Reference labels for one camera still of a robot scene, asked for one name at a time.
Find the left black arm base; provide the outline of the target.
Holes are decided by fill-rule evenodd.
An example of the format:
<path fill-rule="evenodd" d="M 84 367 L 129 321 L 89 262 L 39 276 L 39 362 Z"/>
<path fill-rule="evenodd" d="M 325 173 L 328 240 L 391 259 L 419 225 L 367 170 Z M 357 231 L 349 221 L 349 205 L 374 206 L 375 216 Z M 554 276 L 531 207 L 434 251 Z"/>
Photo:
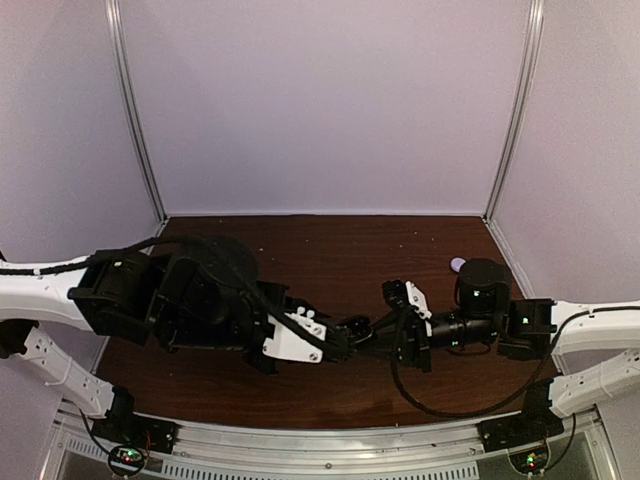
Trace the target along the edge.
<path fill-rule="evenodd" d="M 91 433 L 113 443 L 171 454 L 178 434 L 175 422 L 134 412 L 134 397 L 124 387 L 112 389 L 114 398 L 104 419 L 93 421 Z"/>

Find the black glossy charging case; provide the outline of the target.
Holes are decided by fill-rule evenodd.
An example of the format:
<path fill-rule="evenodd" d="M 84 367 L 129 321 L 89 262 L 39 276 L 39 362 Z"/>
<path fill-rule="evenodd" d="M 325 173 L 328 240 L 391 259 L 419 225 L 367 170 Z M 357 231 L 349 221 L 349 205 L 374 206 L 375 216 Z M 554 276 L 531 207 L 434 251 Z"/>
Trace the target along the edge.
<path fill-rule="evenodd" d="M 371 320 L 358 315 L 345 320 L 345 328 L 348 330 L 348 338 L 352 345 L 359 345 L 371 340 L 375 336 Z"/>

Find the lavender charging case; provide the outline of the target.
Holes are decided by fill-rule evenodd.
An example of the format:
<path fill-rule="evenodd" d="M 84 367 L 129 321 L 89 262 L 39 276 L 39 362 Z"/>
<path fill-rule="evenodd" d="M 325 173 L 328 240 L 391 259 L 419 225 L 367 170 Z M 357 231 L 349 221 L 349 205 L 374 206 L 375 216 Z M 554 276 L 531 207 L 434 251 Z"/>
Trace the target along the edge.
<path fill-rule="evenodd" d="M 459 273 L 462 266 L 466 263 L 466 260 L 461 257 L 454 257 L 450 261 L 451 270 L 455 273 Z"/>

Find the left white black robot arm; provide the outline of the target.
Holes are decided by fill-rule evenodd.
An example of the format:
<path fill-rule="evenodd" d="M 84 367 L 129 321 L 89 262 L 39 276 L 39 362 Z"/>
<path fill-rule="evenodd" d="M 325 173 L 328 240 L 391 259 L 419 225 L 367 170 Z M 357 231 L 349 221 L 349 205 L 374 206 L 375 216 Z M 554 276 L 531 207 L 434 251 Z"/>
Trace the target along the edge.
<path fill-rule="evenodd" d="M 83 368 L 41 329 L 57 323 L 137 345 L 223 349 L 268 370 L 278 360 L 317 364 L 329 329 L 304 307 L 289 309 L 282 285 L 259 278 L 258 263 L 228 236 L 159 238 L 62 263 L 1 266 L 1 355 L 23 361 L 89 418 L 104 419 L 123 444 L 144 424 L 123 387 Z"/>

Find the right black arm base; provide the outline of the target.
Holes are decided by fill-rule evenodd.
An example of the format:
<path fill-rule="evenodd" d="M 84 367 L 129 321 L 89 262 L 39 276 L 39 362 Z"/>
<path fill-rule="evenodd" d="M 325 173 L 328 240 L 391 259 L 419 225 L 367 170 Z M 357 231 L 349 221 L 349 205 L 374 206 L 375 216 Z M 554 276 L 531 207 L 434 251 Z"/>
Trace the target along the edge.
<path fill-rule="evenodd" d="M 486 453 L 541 442 L 564 432 L 563 420 L 551 411 L 552 383 L 553 379 L 546 379 L 528 387 L 519 413 L 478 424 Z"/>

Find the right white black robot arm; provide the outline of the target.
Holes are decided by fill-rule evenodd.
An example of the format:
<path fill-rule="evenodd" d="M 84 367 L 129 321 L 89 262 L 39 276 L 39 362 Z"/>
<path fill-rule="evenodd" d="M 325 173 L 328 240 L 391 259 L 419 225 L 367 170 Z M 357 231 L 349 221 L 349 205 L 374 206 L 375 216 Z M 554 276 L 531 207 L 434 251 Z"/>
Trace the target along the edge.
<path fill-rule="evenodd" d="M 639 304 L 581 304 L 549 298 L 515 300 L 508 267 L 485 258 L 462 263 L 454 287 L 456 306 L 430 311 L 422 290 L 410 281 L 388 281 L 383 297 L 390 311 L 375 323 L 357 321 L 351 342 L 360 353 L 387 355 L 396 389 L 414 408 L 443 419 L 480 417 L 519 397 L 523 412 L 513 419 L 519 440 L 535 440 L 551 424 L 639 387 Z M 536 361 L 536 369 L 506 399 L 470 413 L 430 408 L 403 384 L 402 366 L 431 369 L 431 354 L 458 355 L 481 344 L 514 361 Z"/>

